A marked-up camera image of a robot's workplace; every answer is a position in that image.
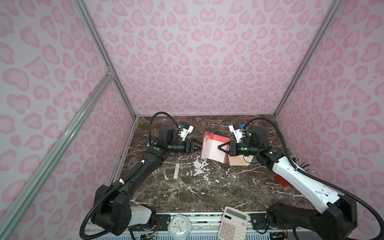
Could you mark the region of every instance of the lip balm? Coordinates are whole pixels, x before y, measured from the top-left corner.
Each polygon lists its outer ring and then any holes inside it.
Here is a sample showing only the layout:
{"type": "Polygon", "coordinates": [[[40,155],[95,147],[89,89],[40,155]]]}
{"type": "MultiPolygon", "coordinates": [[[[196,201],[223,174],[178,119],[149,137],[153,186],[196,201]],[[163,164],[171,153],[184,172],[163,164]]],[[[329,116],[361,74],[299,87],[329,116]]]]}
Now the lip balm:
{"type": "Polygon", "coordinates": [[[173,173],[173,179],[177,179],[179,175],[180,163],[176,163],[175,172],[173,173]]]}

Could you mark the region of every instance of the marble table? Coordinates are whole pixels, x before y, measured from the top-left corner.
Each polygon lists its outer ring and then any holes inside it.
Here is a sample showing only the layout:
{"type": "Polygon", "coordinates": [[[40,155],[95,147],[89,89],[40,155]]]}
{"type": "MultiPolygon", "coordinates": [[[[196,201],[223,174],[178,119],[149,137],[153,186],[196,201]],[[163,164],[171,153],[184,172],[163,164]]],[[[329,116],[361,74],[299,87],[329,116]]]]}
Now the marble table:
{"type": "MultiPolygon", "coordinates": [[[[182,116],[175,117],[178,124],[190,124],[194,130],[188,137],[202,141],[205,132],[235,140],[228,126],[246,123],[256,116],[182,116]]],[[[147,148],[150,117],[140,117],[124,162],[121,176],[139,161],[147,148]]],[[[152,126],[152,137],[158,129],[172,121],[159,115],[152,126]]],[[[254,122],[269,133],[271,146],[281,148],[281,141],[273,126],[266,121],[254,122]]],[[[294,187],[283,187],[275,173],[258,163],[249,166],[229,166],[212,160],[201,160],[201,152],[173,154],[154,171],[134,194],[131,205],[148,204],[158,212],[215,212],[225,206],[241,211],[265,211],[276,202],[294,207],[312,209],[311,203],[294,187]],[[180,163],[179,178],[173,179],[175,163],[180,163]]]]}

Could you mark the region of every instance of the aluminum frame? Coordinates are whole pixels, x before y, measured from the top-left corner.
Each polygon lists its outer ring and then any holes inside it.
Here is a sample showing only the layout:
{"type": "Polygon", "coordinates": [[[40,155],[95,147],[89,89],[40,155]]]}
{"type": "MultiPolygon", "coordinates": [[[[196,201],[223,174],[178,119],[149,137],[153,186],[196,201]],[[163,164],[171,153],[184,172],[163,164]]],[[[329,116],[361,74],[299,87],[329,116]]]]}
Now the aluminum frame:
{"type": "Polygon", "coordinates": [[[304,71],[304,69],[307,67],[309,61],[311,60],[312,56],[315,53],[316,48],[320,44],[323,36],[327,32],[328,28],[330,27],[333,19],[337,15],[338,11],[341,9],[340,6],[342,5],[342,2],[344,0],[333,0],[331,3],[331,6],[328,8],[327,13],[325,14],[325,17],[323,21],[321,22],[316,34],[313,37],[313,40],[308,47],[307,51],[305,52],[305,55],[303,57],[303,60],[300,62],[295,74],[292,77],[291,82],[289,83],[286,91],[283,94],[283,97],[281,98],[281,101],[279,105],[276,108],[276,111],[274,115],[276,117],[279,116],[279,114],[282,112],[285,103],[287,102],[289,96],[291,95],[293,89],[295,88],[296,84],[299,82],[300,77],[304,71]]]}
{"type": "Polygon", "coordinates": [[[113,77],[114,76],[110,72],[105,74],[96,89],[85,101],[79,112],[68,125],[67,129],[53,146],[52,150],[44,158],[35,173],[28,180],[23,190],[9,206],[8,210],[2,217],[2,221],[0,222],[0,240],[7,240],[11,236],[25,212],[28,210],[29,206],[39,193],[40,189],[51,175],[57,163],[72,143],[72,140],[81,129],[83,123],[86,121],[100,97],[109,86],[111,80],[113,80],[113,77]]]}
{"type": "Polygon", "coordinates": [[[282,128],[282,125],[279,122],[279,118],[277,118],[276,116],[274,116],[274,117],[275,117],[275,121],[277,123],[277,126],[279,127],[281,134],[283,135],[284,141],[288,146],[288,150],[291,152],[291,155],[295,156],[295,149],[292,147],[290,141],[288,141],[288,138],[285,135],[284,129],[282,128]]]}
{"type": "Polygon", "coordinates": [[[123,143],[123,145],[121,147],[121,151],[120,151],[120,154],[119,154],[120,157],[116,161],[116,164],[114,166],[113,172],[111,174],[111,178],[110,178],[110,180],[108,182],[108,185],[110,185],[111,183],[117,181],[119,179],[119,177],[120,177],[122,166],[123,166],[125,158],[127,156],[129,145],[131,144],[132,137],[133,137],[133,134],[135,132],[138,119],[139,118],[134,119],[132,121],[132,123],[131,123],[131,126],[128,129],[127,136],[126,136],[126,138],[124,140],[124,143],[123,143]]]}
{"type": "MultiPolygon", "coordinates": [[[[246,214],[266,214],[266,211],[256,211],[256,212],[244,212],[246,214]]],[[[171,218],[173,218],[177,214],[182,214],[186,216],[192,225],[191,233],[218,233],[221,219],[223,217],[223,212],[159,212],[157,214],[165,214],[165,215],[171,215],[171,218]]],[[[253,230],[252,223],[251,223],[251,218],[248,220],[248,225],[247,225],[247,233],[257,233],[256,230],[253,230]]],[[[90,234],[96,234],[98,232],[103,231],[104,229],[91,223],[88,222],[87,226],[85,228],[85,232],[90,235],[90,234]]],[[[268,229],[267,232],[281,232],[281,230],[273,230],[273,229],[268,229]]],[[[298,227],[297,232],[312,232],[310,230],[307,230],[305,228],[298,227]]],[[[143,234],[143,233],[148,233],[148,232],[140,232],[140,231],[134,231],[135,234],[143,234]]],[[[128,228],[122,233],[121,236],[124,235],[129,235],[129,230],[128,228]]],[[[112,233],[108,233],[105,235],[105,237],[116,237],[112,233]]]]}
{"type": "Polygon", "coordinates": [[[91,35],[91,38],[92,40],[95,42],[95,45],[100,53],[100,56],[102,57],[103,61],[104,61],[104,64],[105,66],[108,68],[108,70],[111,71],[112,75],[115,76],[115,78],[113,79],[114,82],[116,83],[116,86],[119,90],[119,94],[121,96],[121,98],[123,99],[125,105],[127,106],[128,108],[128,111],[131,115],[131,117],[133,119],[136,118],[136,114],[128,100],[128,97],[127,97],[127,94],[125,93],[122,85],[121,85],[121,82],[116,74],[116,71],[113,67],[113,64],[107,54],[107,51],[105,49],[105,46],[103,45],[103,42],[101,41],[101,38],[99,36],[99,33],[93,23],[93,20],[92,20],[92,17],[91,17],[91,14],[88,10],[88,7],[87,5],[85,4],[85,2],[83,0],[73,0],[85,25],[86,25],[86,28],[88,29],[90,35],[91,35]]]}

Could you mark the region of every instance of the clock face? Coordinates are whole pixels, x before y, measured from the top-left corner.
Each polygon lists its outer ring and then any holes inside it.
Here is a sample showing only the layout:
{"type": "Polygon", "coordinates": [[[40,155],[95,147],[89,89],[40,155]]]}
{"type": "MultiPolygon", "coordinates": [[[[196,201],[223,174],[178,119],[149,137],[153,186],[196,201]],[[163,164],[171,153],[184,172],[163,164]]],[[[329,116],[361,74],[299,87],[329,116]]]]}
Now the clock face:
{"type": "Polygon", "coordinates": [[[181,217],[177,217],[172,221],[172,226],[170,230],[177,237],[183,237],[188,229],[188,223],[181,217]]]}

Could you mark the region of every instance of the pink spotted wallpaper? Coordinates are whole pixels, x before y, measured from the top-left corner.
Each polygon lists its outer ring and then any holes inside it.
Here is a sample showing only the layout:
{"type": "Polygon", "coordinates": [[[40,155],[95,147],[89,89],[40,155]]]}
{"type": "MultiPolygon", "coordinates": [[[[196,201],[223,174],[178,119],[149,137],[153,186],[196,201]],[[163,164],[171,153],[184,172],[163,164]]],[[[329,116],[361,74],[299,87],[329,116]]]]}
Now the pink spotted wallpaper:
{"type": "Polygon", "coordinates": [[[110,83],[11,239],[79,239],[80,224],[97,188],[108,183],[130,124],[110,83]]]}
{"type": "Polygon", "coordinates": [[[86,0],[138,115],[273,113],[331,0],[86,0]]]}
{"type": "MultiPolygon", "coordinates": [[[[347,0],[279,116],[296,155],[314,175],[371,204],[384,216],[384,45],[382,1],[347,0]]],[[[359,207],[351,236],[379,225],[359,207]]]]}
{"type": "Polygon", "coordinates": [[[0,2],[0,218],[105,72],[72,1],[0,2]]]}

